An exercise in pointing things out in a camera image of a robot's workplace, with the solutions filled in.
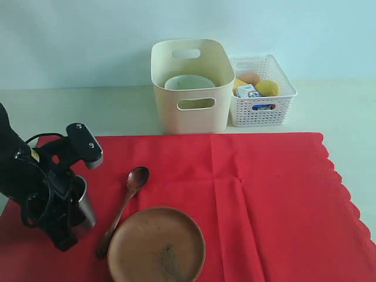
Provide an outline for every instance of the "wooden plate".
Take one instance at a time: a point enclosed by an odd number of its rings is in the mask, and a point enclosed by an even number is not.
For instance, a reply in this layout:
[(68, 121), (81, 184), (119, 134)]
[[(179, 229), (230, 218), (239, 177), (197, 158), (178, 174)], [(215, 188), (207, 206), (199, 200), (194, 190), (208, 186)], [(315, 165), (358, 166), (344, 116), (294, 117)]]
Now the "wooden plate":
[(128, 218), (113, 236), (108, 253), (115, 282), (191, 282), (204, 261), (200, 228), (171, 207), (152, 207)]

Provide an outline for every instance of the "white plastic basket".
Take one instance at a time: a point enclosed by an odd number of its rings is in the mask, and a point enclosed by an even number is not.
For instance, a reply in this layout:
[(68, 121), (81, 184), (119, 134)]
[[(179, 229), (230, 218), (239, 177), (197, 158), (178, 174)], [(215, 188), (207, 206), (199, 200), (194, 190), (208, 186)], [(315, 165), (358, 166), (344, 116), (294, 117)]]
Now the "white plastic basket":
[[(177, 75), (204, 76), (217, 87), (195, 90), (165, 89), (166, 81)], [(181, 39), (156, 44), (152, 49), (152, 82), (163, 131), (223, 131), (227, 125), (234, 79), (229, 58), (217, 41)], [(184, 103), (197, 107), (179, 107)]]
[[(231, 96), (231, 120), (234, 126), (281, 125), (287, 116), (293, 98), (297, 95), (282, 68), (273, 55), (231, 56), (230, 62), (238, 78), (245, 73), (257, 73), (261, 79), (274, 81), (279, 86), (276, 97), (238, 98)], [(275, 105), (273, 110), (253, 110), (255, 105)]]

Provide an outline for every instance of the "white table surface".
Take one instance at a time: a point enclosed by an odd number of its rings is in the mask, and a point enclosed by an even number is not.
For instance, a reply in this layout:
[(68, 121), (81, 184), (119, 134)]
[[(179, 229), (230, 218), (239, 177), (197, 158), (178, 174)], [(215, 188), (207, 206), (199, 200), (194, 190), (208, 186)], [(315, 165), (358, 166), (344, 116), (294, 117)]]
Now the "white table surface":
[[(376, 79), (296, 81), (298, 96), (286, 123), (271, 127), (233, 127), (237, 132), (321, 132), (335, 169), (360, 209), (376, 241)], [(161, 134), (153, 90), (87, 88), (3, 90), (0, 101), (11, 125), (24, 140), (42, 132), (65, 133), (73, 122), (85, 123), (96, 136)], [(6, 198), (0, 195), (0, 212)]]

